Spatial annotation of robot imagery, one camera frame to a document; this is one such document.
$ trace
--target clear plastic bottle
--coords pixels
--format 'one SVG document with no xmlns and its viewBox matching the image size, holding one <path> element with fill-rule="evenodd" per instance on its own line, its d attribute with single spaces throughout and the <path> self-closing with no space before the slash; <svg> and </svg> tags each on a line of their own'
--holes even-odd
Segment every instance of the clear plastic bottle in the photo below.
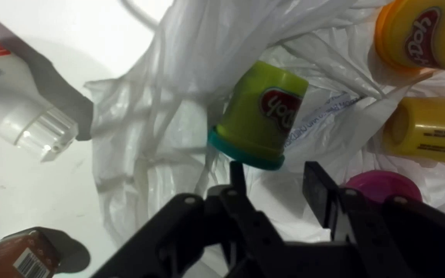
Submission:
<svg viewBox="0 0 445 278">
<path fill-rule="evenodd" d="M 76 134 L 76 122 L 39 94 L 28 65 L 0 46 L 0 136 L 53 160 Z"/>
</svg>

